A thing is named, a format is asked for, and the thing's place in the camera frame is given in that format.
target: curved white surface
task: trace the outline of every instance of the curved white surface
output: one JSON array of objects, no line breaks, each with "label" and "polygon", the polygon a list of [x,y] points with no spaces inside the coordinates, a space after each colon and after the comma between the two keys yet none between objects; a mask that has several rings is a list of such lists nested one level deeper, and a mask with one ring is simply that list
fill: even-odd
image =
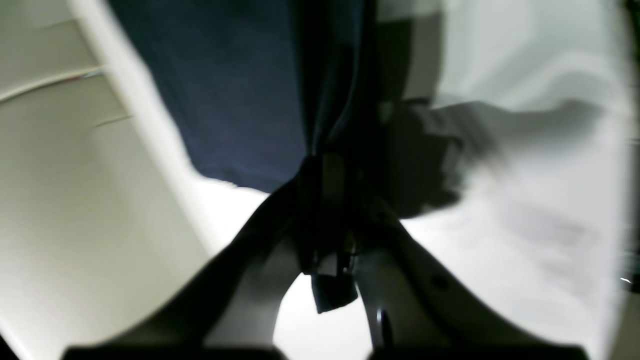
[{"label": "curved white surface", "polygon": [[[266,195],[197,175],[147,70],[104,3],[72,5],[135,114],[136,129],[214,254]],[[496,144],[469,174],[459,205],[405,220],[407,230],[518,325],[605,359],[621,300],[625,140],[635,131],[620,14],[604,0],[384,1],[380,9],[384,21],[444,14],[435,105],[442,116],[455,117],[444,107],[471,102],[466,113]],[[410,74],[417,74],[428,34],[412,41]],[[419,77],[410,79],[405,97],[431,95]],[[532,124],[540,126],[532,131]],[[574,125],[575,132],[556,131]],[[308,279],[298,279],[281,308],[276,344],[292,359],[363,357],[370,344],[362,307],[317,316],[309,299]],[[326,323],[338,313],[345,316],[339,323]]]}]

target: navy blue fabric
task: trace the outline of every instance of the navy blue fabric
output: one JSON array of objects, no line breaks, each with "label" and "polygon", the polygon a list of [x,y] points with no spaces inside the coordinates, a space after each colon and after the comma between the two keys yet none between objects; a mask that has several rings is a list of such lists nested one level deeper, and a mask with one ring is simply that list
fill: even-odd
[{"label": "navy blue fabric", "polygon": [[193,166],[273,192],[306,155],[286,0],[110,0]]}]

